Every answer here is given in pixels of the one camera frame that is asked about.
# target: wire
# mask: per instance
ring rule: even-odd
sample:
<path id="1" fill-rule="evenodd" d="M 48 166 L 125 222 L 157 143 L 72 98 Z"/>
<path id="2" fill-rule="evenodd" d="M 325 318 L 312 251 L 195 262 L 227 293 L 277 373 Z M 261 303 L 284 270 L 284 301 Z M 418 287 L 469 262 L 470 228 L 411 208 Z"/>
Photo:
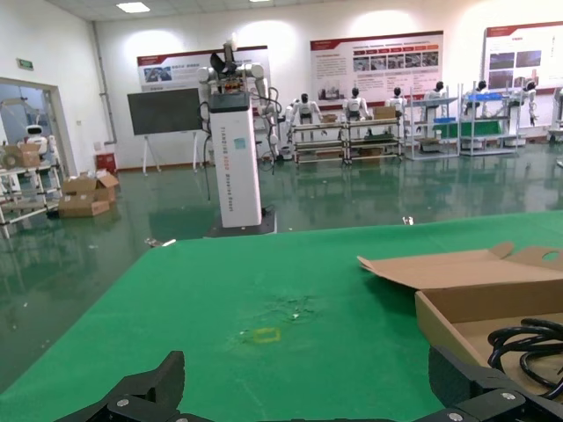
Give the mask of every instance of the wire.
<path id="1" fill-rule="evenodd" d="M 528 335 L 528 337 L 508 343 L 514 336 L 523 334 Z M 488 359 L 488 364 L 491 367 L 504 372 L 501 362 L 502 355 L 508 352 L 524 352 L 520 357 L 522 371 L 530 379 L 549 389 L 541 397 L 553 400 L 563 393 L 563 378 L 558 382 L 551 382 L 538 375 L 530 367 L 534 360 L 563 353 L 563 325 L 543 319 L 524 318 L 522 326 L 493 331 L 489 334 L 487 340 L 493 347 L 493 352 Z"/>
<path id="2" fill-rule="evenodd" d="M 209 189 L 208 162 L 206 159 L 206 152 L 207 152 L 208 141 L 210 139 L 211 139 L 211 135 L 208 135 L 208 137 L 205 138 L 205 142 L 203 143 L 203 171 L 205 171 L 205 183 L 208 186 L 209 201 L 211 201 L 211 190 Z"/>

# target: cardboard box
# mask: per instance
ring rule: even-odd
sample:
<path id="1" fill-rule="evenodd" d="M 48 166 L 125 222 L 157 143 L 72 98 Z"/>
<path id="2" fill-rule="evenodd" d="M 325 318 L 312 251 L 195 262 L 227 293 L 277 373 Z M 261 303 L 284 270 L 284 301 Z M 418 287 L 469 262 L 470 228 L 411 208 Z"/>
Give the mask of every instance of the cardboard box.
<path id="1" fill-rule="evenodd" d="M 395 107 L 373 107 L 374 120 L 397 119 Z"/>
<path id="2" fill-rule="evenodd" d="M 83 174 L 78 178 L 65 180 L 62 184 L 62 194 L 76 196 L 81 193 L 93 194 L 98 201 L 115 202 L 115 187 L 119 184 L 117 178 L 107 173 L 96 178 Z"/>
<path id="3" fill-rule="evenodd" d="M 488 367 L 493 348 L 487 337 L 492 331 L 518 326 L 525 317 L 563 323 L 563 251 L 512 250 L 513 244 L 507 243 L 482 251 L 358 259 L 363 268 L 418 290 L 418 323 L 431 345 L 446 346 L 462 361 Z M 546 259 L 554 252 L 555 259 Z M 544 393 L 520 369 L 520 355 L 502 357 L 507 375 L 532 393 Z M 553 374 L 556 382 L 561 360 L 536 360 L 534 368 L 544 376 Z"/>
<path id="4" fill-rule="evenodd" d="M 96 200 L 91 193 L 66 195 L 59 201 L 61 218 L 93 217 L 109 211 L 109 202 Z"/>
<path id="5" fill-rule="evenodd" d="M 10 170 L 17 167 L 39 167 L 41 159 L 39 157 L 40 145 L 34 143 L 24 143 L 19 147 L 15 145 L 4 146 L 4 151 L 10 156 L 5 163 L 5 167 Z"/>

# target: exit sign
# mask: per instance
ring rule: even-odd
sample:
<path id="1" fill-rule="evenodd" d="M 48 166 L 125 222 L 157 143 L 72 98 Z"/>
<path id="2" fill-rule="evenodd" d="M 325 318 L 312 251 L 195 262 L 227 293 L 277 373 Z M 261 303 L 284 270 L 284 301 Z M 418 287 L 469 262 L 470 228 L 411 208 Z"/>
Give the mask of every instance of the exit sign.
<path id="1" fill-rule="evenodd" d="M 18 67 L 20 69 L 33 70 L 33 62 L 23 59 L 16 59 L 16 61 L 18 62 Z"/>

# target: red box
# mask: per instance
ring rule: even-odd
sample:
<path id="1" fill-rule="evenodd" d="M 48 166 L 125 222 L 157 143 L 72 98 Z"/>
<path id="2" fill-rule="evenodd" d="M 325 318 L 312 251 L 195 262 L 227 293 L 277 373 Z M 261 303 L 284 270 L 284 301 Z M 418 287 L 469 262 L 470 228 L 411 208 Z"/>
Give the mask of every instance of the red box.
<path id="1" fill-rule="evenodd" d="M 117 172 L 115 154 L 113 152 L 107 154 L 96 154 L 96 170 L 106 170 L 115 174 Z"/>

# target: screw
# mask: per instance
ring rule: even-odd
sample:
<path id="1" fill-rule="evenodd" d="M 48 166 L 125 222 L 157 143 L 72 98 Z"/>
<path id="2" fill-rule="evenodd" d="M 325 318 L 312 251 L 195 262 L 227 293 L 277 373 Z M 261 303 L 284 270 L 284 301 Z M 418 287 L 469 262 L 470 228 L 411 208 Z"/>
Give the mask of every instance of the screw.
<path id="1" fill-rule="evenodd" d="M 448 413 L 448 418 L 455 422 L 461 422 L 464 418 L 458 413 Z"/>

